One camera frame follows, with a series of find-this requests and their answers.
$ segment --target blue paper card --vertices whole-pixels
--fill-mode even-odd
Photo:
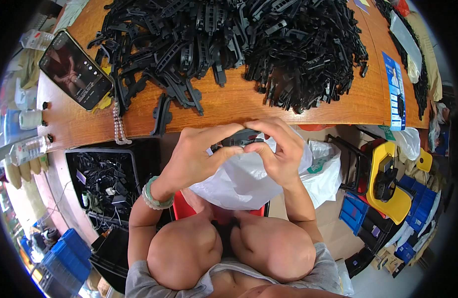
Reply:
[[[400,65],[383,51],[384,66],[388,75],[388,84],[390,87],[390,107],[391,107],[391,123],[390,130],[399,131],[405,130],[406,127],[406,104],[403,105],[403,117],[398,114],[398,95],[405,103],[405,88],[403,87],[403,79],[401,77]]]

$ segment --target water bottle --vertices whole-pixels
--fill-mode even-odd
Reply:
[[[5,162],[19,166],[34,158],[40,157],[47,152],[47,139],[44,136],[36,136],[13,144],[10,152],[5,156]]]
[[[20,42],[24,48],[45,51],[53,38],[54,36],[51,33],[30,29],[22,35]]]

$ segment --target yellow chair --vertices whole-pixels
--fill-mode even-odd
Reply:
[[[392,142],[385,142],[373,150],[372,170],[370,173],[366,200],[373,208],[391,218],[395,224],[400,224],[404,221],[405,217],[408,215],[409,209],[411,208],[410,196],[398,186],[396,186],[394,190],[393,197],[387,202],[375,199],[374,193],[374,184],[376,175],[378,174],[378,167],[385,157],[394,156],[395,150],[396,145]]]
[[[429,173],[432,164],[433,156],[421,148],[418,161],[416,162],[416,168]]]

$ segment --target smartphone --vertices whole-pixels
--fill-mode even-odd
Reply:
[[[113,89],[110,77],[65,29],[58,31],[40,59],[39,68],[87,111]]]

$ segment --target pile of black plastic parts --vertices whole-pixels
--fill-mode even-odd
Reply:
[[[112,65],[120,115],[148,80],[166,90],[154,111],[157,125],[171,121],[172,99],[203,115],[190,79],[210,67],[223,87],[225,70],[246,64],[245,79],[256,81],[266,102],[297,113],[348,93],[353,66],[362,77],[368,70],[345,0],[114,0],[104,8],[101,31],[87,47],[100,46],[95,60],[106,56]]]
[[[418,82],[413,84],[413,89],[415,91],[416,102],[418,103],[418,117],[419,117],[419,120],[423,120],[424,110],[426,109],[428,105],[427,97],[428,97],[429,83],[428,83],[428,71],[426,69],[426,63],[424,62],[423,50],[421,50],[421,47],[419,46],[418,37],[416,33],[413,31],[413,29],[411,28],[411,25],[408,23],[408,21],[406,21],[405,17],[402,16],[396,9],[393,9],[393,6],[390,3],[387,3],[384,0],[376,0],[376,7],[380,10],[381,14],[385,17],[385,19],[388,21],[389,24],[391,24],[390,13],[392,10],[394,10],[394,12],[398,15],[400,20],[403,22],[405,27],[410,32],[413,40],[415,41],[416,45],[419,48],[419,51],[421,52],[421,57],[423,58],[423,63],[421,65],[421,73],[419,75]],[[408,54],[406,53],[405,49],[403,48],[401,43],[398,41],[398,39],[395,37],[395,35],[390,32],[390,36],[391,36],[391,39],[393,40],[393,43],[396,49],[398,50],[399,55],[401,56],[401,62],[405,66],[405,69],[408,70]]]

